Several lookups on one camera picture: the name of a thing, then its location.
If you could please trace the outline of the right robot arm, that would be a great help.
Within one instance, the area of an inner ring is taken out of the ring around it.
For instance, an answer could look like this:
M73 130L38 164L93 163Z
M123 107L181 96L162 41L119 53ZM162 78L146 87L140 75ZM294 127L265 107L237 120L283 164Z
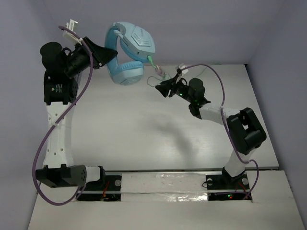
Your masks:
M213 104L205 98L205 87L198 78L186 81L174 77L155 88L165 98L177 95L189 102L189 111L194 117L224 126L234 150L222 169L221 181L226 188L237 185L252 153L267 139L254 111L249 107L236 110Z

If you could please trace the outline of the light blue headphones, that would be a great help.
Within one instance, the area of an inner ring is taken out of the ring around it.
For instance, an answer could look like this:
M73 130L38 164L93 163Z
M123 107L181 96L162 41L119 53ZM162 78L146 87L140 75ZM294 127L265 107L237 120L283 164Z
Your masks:
M119 64L118 58L113 58L107 63L109 75L117 85L138 83L144 75L144 64L155 54L154 40L148 31L137 25L115 22L107 31L105 47L116 51L117 41L132 61Z

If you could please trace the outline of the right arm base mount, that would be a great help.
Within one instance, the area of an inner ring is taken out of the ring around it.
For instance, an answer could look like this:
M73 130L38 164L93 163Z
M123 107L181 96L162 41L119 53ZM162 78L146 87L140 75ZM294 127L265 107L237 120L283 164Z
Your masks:
M201 185L207 189L209 201L252 201L246 173L231 182L228 182L222 174L209 174Z

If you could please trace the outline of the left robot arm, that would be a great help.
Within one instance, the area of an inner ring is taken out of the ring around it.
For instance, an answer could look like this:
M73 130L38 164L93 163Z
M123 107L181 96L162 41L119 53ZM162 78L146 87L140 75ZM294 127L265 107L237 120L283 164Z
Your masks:
M88 181L96 189L106 185L100 166L87 179L89 168L74 164L71 150L71 127L74 106L84 91L78 91L82 72L99 69L117 56L117 51L96 45L84 37L74 50L49 42L40 48L44 74L44 102L48 114L49 131L43 142L47 144L41 169L34 168L34 179L48 187L81 187Z

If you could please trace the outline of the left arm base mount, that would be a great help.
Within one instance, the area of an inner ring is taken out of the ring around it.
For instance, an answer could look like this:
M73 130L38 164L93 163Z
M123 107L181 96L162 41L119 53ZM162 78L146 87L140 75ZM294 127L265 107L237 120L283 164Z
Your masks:
M76 200L83 202L111 202L121 201L122 175L106 175L104 183L89 182Z

